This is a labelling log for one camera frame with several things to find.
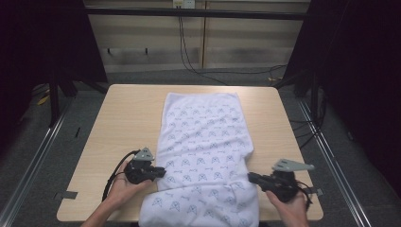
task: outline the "patterned towel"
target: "patterned towel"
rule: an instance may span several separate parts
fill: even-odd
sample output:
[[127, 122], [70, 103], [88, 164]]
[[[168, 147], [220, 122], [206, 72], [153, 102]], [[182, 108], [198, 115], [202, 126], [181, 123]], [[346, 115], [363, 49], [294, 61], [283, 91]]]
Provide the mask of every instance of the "patterned towel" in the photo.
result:
[[139, 225], [257, 226], [245, 165], [252, 151], [236, 94], [168, 94], [156, 153], [166, 174], [145, 197]]

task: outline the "power outlet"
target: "power outlet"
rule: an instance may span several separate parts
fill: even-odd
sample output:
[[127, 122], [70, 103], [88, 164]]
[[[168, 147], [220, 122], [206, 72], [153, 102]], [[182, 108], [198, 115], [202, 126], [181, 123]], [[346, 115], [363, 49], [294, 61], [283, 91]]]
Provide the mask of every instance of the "power outlet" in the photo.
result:
[[183, 0], [183, 8], [184, 9], [194, 9], [195, 8], [195, 0]]
[[183, 0], [173, 0], [174, 9], [183, 9]]

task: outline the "power cord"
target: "power cord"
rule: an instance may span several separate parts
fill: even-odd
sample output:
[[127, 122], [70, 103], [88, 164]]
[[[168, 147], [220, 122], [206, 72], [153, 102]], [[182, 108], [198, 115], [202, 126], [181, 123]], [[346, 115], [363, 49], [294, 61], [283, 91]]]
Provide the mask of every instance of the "power cord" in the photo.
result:
[[[183, 66], [191, 73], [197, 74], [201, 77], [204, 78], [208, 78], [208, 79], [212, 79], [216, 82], [219, 82], [221, 84], [224, 85], [228, 85], [226, 82], [223, 82], [219, 79], [215, 79], [215, 78], [211, 78], [211, 77], [207, 77], [205, 76], [205, 74], [240, 74], [240, 75], [257, 75], [257, 74], [270, 74], [270, 86], [272, 86], [272, 82], [273, 82], [273, 75], [271, 72], [286, 67], [286, 64], [282, 64], [282, 65], [275, 65], [273, 67], [271, 67], [269, 70], [264, 70], [264, 71], [259, 71], [259, 72], [236, 72], [236, 71], [208, 71], [208, 72], [199, 72], [197, 71], [191, 64], [191, 61], [189, 60], [189, 56], [188, 56], [188, 52], [186, 49], [186, 42], [185, 42], [185, 37], [183, 34], [183, 18], [179, 17], [179, 24], [180, 24], [180, 51], [181, 51], [181, 59], [183, 62]], [[186, 61], [188, 62], [189, 67], [186, 65], [185, 60], [183, 59], [183, 55], [185, 54], [186, 56]]]
[[[327, 106], [327, 97], [323, 91], [323, 99], [322, 99], [321, 107], [319, 109], [319, 117], [317, 118], [317, 122], [316, 122], [316, 130], [314, 133], [312, 133], [312, 135], [303, 144], [301, 144], [299, 146], [300, 149], [302, 149], [304, 146], [306, 146], [313, 139], [313, 137], [315, 135], [317, 135], [319, 132], [321, 132], [321, 129], [323, 126], [323, 121], [324, 121], [325, 114], [326, 114], [326, 106]], [[303, 135], [296, 136], [296, 138], [307, 136], [311, 132], [312, 131], [310, 131], [309, 133], [303, 134]]]
[[306, 192], [302, 187], [298, 186], [298, 189], [306, 195], [306, 211], [307, 211], [309, 209], [310, 204], [313, 203], [312, 202], [312, 195], [313, 195], [312, 189], [306, 183], [302, 183], [299, 181], [298, 181], [298, 183], [306, 186], [307, 190], [309, 191], [309, 192]]
[[310, 123], [312, 121], [308, 121], [308, 120], [288, 120], [289, 122], [294, 122], [294, 123]]
[[138, 151], [138, 150], [131, 151], [131, 152], [128, 153], [126, 156], [124, 156], [123, 159], [121, 159], [120, 163], [117, 165], [117, 167], [115, 168], [115, 170], [114, 170], [113, 173], [112, 173], [112, 176], [110, 176], [109, 180], [107, 181], [106, 186], [104, 187], [103, 197], [102, 197], [102, 199], [101, 199], [102, 201], [106, 200], [107, 195], [109, 194], [110, 187], [112, 186], [112, 183], [113, 183], [113, 181], [114, 181], [114, 178], [115, 178], [118, 174], [125, 173], [125, 172], [117, 173], [118, 169], [121, 167], [121, 165], [124, 163], [124, 161], [125, 161], [130, 155], [134, 154], [134, 153], [137, 152], [137, 151]]

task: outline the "black cable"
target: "black cable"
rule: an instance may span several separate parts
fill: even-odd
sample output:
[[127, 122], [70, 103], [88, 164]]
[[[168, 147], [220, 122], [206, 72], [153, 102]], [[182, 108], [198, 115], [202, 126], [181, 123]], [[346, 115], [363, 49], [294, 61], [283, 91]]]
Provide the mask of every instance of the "black cable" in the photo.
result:
[[120, 174], [122, 174], [122, 173], [128, 173], [128, 172], [130, 172], [130, 171], [127, 171], [127, 172], [126, 172], [126, 171], [123, 171], [123, 172], [116, 173], [116, 174], [115, 174], [115, 177], [117, 177], [117, 175], [120, 175]]
[[118, 174], [123, 173], [123, 172], [121, 172], [121, 173], [116, 173], [116, 172], [118, 171], [118, 169], [121, 167], [121, 165], [124, 163], [124, 161], [128, 158], [128, 156], [130, 156], [130, 155], [132, 155], [132, 154], [134, 154], [135, 152], [138, 152], [138, 151], [139, 151], [139, 150], [131, 151], [131, 152], [128, 153], [126, 156], [124, 156], [123, 159], [121, 159], [120, 163], [117, 165], [117, 167], [115, 168], [114, 172], [112, 173], [112, 176], [110, 176], [109, 180], [107, 181], [106, 186], [104, 187], [103, 197], [102, 197], [102, 199], [101, 199], [102, 201], [106, 200], [107, 195], [109, 194], [110, 186], [112, 186], [112, 183], [113, 183], [113, 181], [114, 181], [114, 178], [115, 178]]
[[280, 82], [274, 84], [275, 89], [279, 90], [284, 86], [287, 86], [288, 84], [290, 84], [291, 82], [293, 82], [295, 79], [298, 79], [300, 77], [302, 77], [304, 74], [308, 73], [307, 70], [301, 70], [300, 72], [297, 72], [296, 74], [294, 74], [291, 77], [286, 77], [285, 79], [282, 79]]
[[297, 135], [297, 136], [295, 136], [295, 138], [298, 139], [298, 138], [301, 138], [301, 137], [305, 137], [305, 136], [309, 135], [310, 133], [312, 133], [312, 131], [309, 131], [309, 132], [307, 132], [307, 133], [305, 133], [305, 134], [302, 134], [302, 135]]
[[298, 189], [301, 190], [306, 195], [306, 211], [307, 211], [309, 209], [310, 204], [313, 204], [312, 189], [306, 183], [302, 183], [302, 182], [298, 182], [298, 183], [304, 185], [307, 188], [307, 190], [309, 191], [309, 193], [307, 193], [302, 187], [298, 186]]
[[297, 130], [303, 128], [303, 127], [306, 126], [306, 125], [307, 125], [307, 122], [303, 123], [301, 126], [298, 126], [297, 128], [292, 129], [292, 130], [293, 130], [293, 131], [297, 131]]
[[[183, 66], [184, 66], [189, 72], [191, 72], [191, 73], [197, 74], [197, 75], [199, 75], [199, 76], [201, 76], [201, 77], [203, 77], [203, 78], [212, 79], [212, 80], [214, 80], [214, 81], [216, 81], [216, 82], [219, 82], [219, 83], [221, 83], [221, 84], [224, 84], [224, 85], [228, 86], [227, 83], [225, 83], [225, 82], [223, 82], [223, 81], [221, 81], [221, 80], [218, 80], [218, 79], [214, 79], [214, 78], [211, 78], [211, 77], [206, 77], [205, 75], [203, 75], [203, 74], [197, 72], [197, 71], [194, 69], [194, 67], [193, 67], [192, 64], [191, 64], [191, 61], [189, 60], [188, 52], [186, 51], [186, 42], [185, 42], [185, 37], [184, 37], [184, 35], [183, 35], [183, 18], [182, 18], [182, 17], [179, 17], [178, 20], [179, 20], [179, 24], [180, 24], [180, 52], [181, 52], [181, 60], [182, 60], [182, 62], [183, 62]], [[185, 64], [185, 61], [183, 60], [183, 47], [184, 47], [186, 59], [187, 59], [188, 64], [189, 64], [189, 66], [190, 66], [191, 68], [188, 68], [188, 66]]]
[[309, 143], [310, 140], [313, 139], [313, 137], [317, 134], [317, 132], [313, 133], [312, 136], [309, 137], [309, 139], [306, 140], [302, 145], [300, 145], [300, 149], [302, 149], [307, 143]]
[[310, 123], [312, 121], [308, 121], [308, 120], [288, 120], [289, 122], [294, 122], [294, 123]]
[[[280, 69], [282, 67], [287, 66], [286, 64], [282, 64], [282, 65], [274, 65], [273, 67], [271, 67], [269, 70], [265, 70], [265, 71], [259, 71], [259, 72], [236, 72], [236, 71], [209, 71], [209, 72], [199, 72], [197, 71], [191, 64], [191, 61], [189, 60], [189, 56], [188, 56], [188, 52], [186, 49], [186, 42], [185, 42], [185, 37], [183, 34], [183, 18], [179, 17], [179, 25], [180, 25], [180, 51], [181, 51], [181, 59], [183, 62], [183, 66], [191, 73], [195, 73], [201, 77], [205, 77], [208, 79], [213, 79], [214, 81], [217, 81], [219, 83], [222, 83], [224, 85], [228, 85], [227, 83], [218, 80], [218, 79], [214, 79], [211, 77], [206, 77], [205, 74], [243, 74], [243, 75], [255, 75], [255, 74], [266, 74], [269, 73], [270, 74], [270, 86], [272, 86], [272, 81], [273, 81], [273, 76], [271, 74], [272, 71]], [[184, 53], [187, 59], [187, 62], [189, 64], [189, 67], [186, 65], [184, 59], [183, 59], [183, 49], [184, 49]]]

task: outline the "gray floor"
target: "gray floor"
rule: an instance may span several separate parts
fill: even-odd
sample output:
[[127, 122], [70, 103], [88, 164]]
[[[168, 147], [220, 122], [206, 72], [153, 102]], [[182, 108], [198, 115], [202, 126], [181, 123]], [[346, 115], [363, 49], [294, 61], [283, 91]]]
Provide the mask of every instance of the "gray floor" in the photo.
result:
[[[268, 68], [219, 69], [231, 71], [230, 74], [199, 75], [187, 70], [152, 71], [136, 73], [109, 74], [110, 84], [113, 83], [154, 83], [154, 84], [211, 84], [211, 85], [246, 85], [269, 86], [279, 80], [283, 69], [272, 74], [234, 74], [233, 72], [261, 72]], [[43, 165], [30, 187], [22, 203], [13, 226], [79, 226], [79, 223], [61, 223], [57, 221], [57, 210], [60, 201], [54, 200], [58, 192], [65, 191], [72, 177], [80, 153], [82, 152], [91, 128], [96, 120], [104, 95], [77, 84], [78, 95], [72, 100], [61, 129], [53, 142]], [[292, 87], [279, 90], [288, 119], [305, 120], [301, 112], [299, 99], [292, 93]], [[41, 144], [48, 128], [50, 119], [49, 102], [38, 106], [39, 96], [32, 99], [21, 124], [16, 129], [14, 140], [10, 141], [8, 156], [1, 161], [0, 170], [0, 208], [3, 209], [13, 190], [24, 175], [30, 161]], [[68, 99], [61, 96], [61, 105]], [[291, 123], [299, 145], [308, 138], [310, 128], [303, 123]], [[341, 123], [335, 111], [327, 106], [322, 131], [340, 164], [346, 179], [360, 200], [363, 210], [372, 226], [401, 226], [401, 202], [387, 186], [380, 173], [369, 163], [361, 147], [348, 139], [346, 127]], [[310, 176], [315, 187], [324, 192], [319, 197], [324, 217], [312, 221], [311, 226], [357, 226], [339, 186], [330, 171], [316, 141], [311, 140], [302, 154], [307, 163], [316, 166], [317, 171], [311, 171]], [[269, 226], [283, 226], [281, 222], [269, 222]], [[108, 226], [130, 226], [128, 223], [108, 223]]]

